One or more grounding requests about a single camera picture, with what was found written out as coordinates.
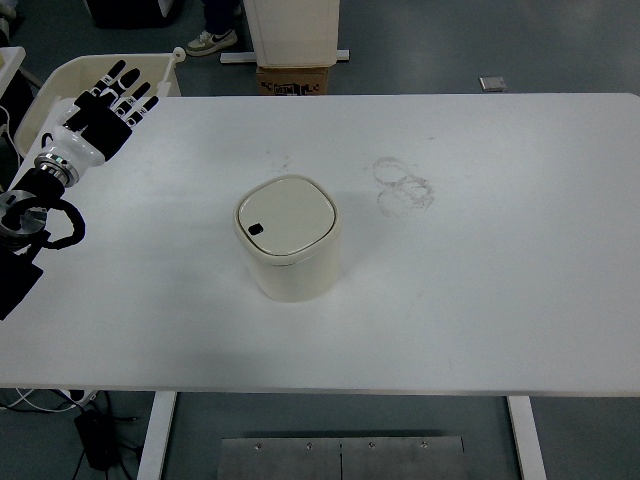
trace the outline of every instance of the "gray floor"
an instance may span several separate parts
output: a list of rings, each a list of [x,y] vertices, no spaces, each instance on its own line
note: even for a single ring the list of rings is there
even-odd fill
[[[23,0],[20,9],[24,21],[12,44],[25,47],[23,65],[43,80],[80,55],[170,52],[202,29],[198,0],[185,0],[170,27],[144,30],[97,29],[81,0]],[[251,50],[244,19],[237,30],[232,50]],[[343,0],[339,47],[350,49],[351,60],[331,69],[335,95],[481,93],[477,77],[485,75],[504,76],[513,93],[640,94],[635,0]],[[189,58],[177,75],[185,96],[257,91],[254,66],[221,65],[217,55]],[[0,162],[2,183],[13,174],[6,149]],[[0,400],[14,393],[0,391]],[[114,404],[121,415],[142,417],[120,427],[124,438],[139,442],[151,395],[118,393]],[[536,398],[532,405],[549,479],[638,478],[637,399]],[[0,412],[0,478],[71,478],[81,451],[75,415]],[[237,394],[180,395],[165,478],[215,478],[223,437],[384,432],[461,435],[470,478],[518,478],[501,398]],[[126,462],[135,471],[135,460]],[[79,478],[104,476],[85,464]],[[124,476],[114,469],[110,478]]]

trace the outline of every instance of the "sneaker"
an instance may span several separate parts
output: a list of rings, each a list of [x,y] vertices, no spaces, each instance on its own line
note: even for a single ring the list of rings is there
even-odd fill
[[[224,35],[213,35],[205,30],[198,38],[189,42],[185,51],[192,57],[202,57],[230,47],[237,41],[238,36],[235,30],[229,30]]]

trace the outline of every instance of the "power adapter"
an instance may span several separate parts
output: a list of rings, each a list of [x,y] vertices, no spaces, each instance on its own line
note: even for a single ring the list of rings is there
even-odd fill
[[[105,472],[118,463],[118,442],[107,415],[87,410],[78,415],[74,423],[91,468]]]

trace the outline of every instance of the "metal panel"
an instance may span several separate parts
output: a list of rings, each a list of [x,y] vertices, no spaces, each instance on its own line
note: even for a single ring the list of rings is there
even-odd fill
[[[463,480],[460,437],[342,439],[343,480]]]
[[[219,480],[465,480],[460,437],[223,439]]]
[[[339,438],[223,439],[218,480],[339,480]]]

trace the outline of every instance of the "table leg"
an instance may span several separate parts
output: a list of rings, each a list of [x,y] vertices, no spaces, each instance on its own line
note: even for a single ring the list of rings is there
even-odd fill
[[[160,480],[162,477],[177,394],[178,392],[156,392],[138,469],[138,480]]]
[[[523,480],[546,480],[529,397],[507,397]]]

